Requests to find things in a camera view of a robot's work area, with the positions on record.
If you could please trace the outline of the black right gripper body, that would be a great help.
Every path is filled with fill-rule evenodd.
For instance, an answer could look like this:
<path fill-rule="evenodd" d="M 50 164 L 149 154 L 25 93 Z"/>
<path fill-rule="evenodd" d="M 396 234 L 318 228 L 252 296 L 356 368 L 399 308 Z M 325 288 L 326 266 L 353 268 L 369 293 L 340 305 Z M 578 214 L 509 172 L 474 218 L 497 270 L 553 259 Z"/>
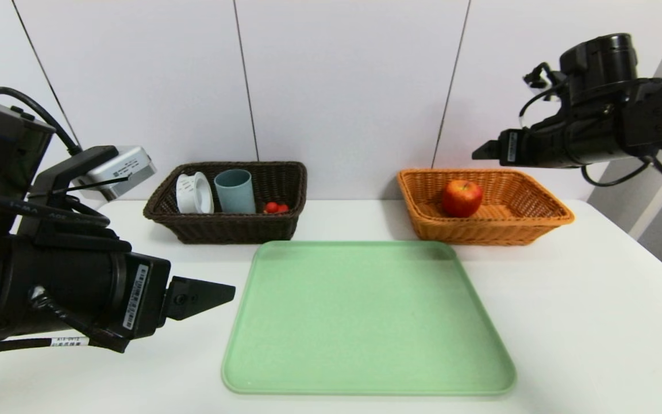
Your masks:
<path fill-rule="evenodd" d="M 572 168 L 572 121 L 561 113 L 530 128 L 505 129 L 499 136 L 504 167 Z"/>

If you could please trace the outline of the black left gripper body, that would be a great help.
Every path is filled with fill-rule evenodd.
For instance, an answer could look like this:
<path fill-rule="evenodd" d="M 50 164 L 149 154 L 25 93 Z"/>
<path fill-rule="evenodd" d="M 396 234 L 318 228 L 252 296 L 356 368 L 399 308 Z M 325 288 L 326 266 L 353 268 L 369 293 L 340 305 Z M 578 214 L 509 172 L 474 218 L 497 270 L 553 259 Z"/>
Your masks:
<path fill-rule="evenodd" d="M 132 251 L 117 237 L 26 237 L 23 276 L 87 325 L 127 340 L 162 325 L 170 262 Z"/>

